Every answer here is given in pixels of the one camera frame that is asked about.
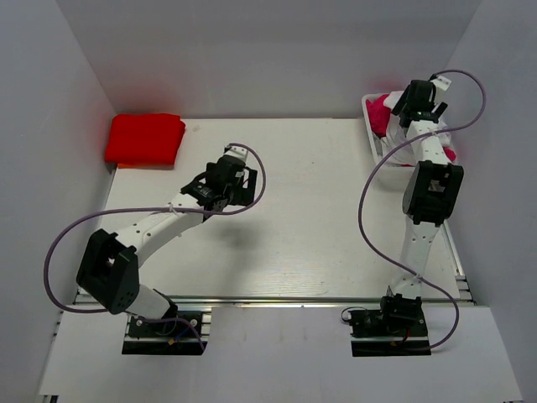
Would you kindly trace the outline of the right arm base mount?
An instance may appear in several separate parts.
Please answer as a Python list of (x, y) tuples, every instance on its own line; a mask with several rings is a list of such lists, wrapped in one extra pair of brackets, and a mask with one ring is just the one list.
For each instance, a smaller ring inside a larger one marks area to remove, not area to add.
[(419, 297), (384, 296), (378, 309), (351, 306), (341, 312), (341, 320), (351, 328), (354, 358), (431, 355)]

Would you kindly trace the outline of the white t shirt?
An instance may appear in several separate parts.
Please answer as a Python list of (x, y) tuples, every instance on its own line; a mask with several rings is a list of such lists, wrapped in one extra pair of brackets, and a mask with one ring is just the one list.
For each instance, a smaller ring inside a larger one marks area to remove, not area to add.
[[(391, 111), (402, 95), (403, 91), (390, 92), (388, 96), (383, 100), (383, 105), (387, 107), (389, 111)], [(456, 154), (451, 147), (451, 134), (440, 133), (438, 135), (438, 139), (441, 142), (441, 145), (446, 153), (447, 158), (450, 161), (455, 161)], [(399, 126), (399, 118), (394, 115), (390, 115), (386, 128), (386, 135), (379, 140), (380, 146), (382, 148), (382, 155), (387, 154), (393, 148), (404, 143), (405, 141), (406, 137), (404, 134), (404, 130)], [(390, 165), (414, 166), (415, 158), (412, 147), (408, 145), (400, 149), (388, 159), (387, 163)]]

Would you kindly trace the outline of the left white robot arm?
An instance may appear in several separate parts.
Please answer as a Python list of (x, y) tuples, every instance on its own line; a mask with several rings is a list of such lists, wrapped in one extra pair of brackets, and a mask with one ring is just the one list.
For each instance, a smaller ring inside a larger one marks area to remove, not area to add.
[(130, 226), (95, 231), (83, 254), (76, 283), (113, 315), (130, 313), (145, 319), (158, 334), (177, 325), (177, 308), (163, 294), (142, 285), (139, 269), (172, 239), (226, 207), (254, 202), (257, 171), (247, 167), (248, 150), (229, 146), (215, 163), (183, 186), (162, 212)]

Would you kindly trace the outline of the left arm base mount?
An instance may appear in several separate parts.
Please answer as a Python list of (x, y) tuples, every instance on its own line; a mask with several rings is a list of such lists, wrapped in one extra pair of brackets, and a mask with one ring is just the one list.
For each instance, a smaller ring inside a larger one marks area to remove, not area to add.
[(123, 355), (201, 356), (208, 344), (211, 309), (179, 308), (182, 321), (146, 323), (129, 317), (123, 339)]

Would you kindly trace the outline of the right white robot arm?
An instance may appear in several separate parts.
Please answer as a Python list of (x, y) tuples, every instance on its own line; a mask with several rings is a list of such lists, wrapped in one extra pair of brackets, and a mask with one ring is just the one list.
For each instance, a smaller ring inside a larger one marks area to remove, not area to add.
[(405, 235), (400, 263), (412, 271), (405, 271), (388, 287), (378, 314), (379, 326), (391, 335), (409, 331), (421, 319), (422, 278), (431, 245), (454, 210), (464, 175), (436, 136), (447, 109), (441, 97), (450, 84), (444, 76), (412, 80), (392, 109), (411, 142), (416, 164), (402, 201)]

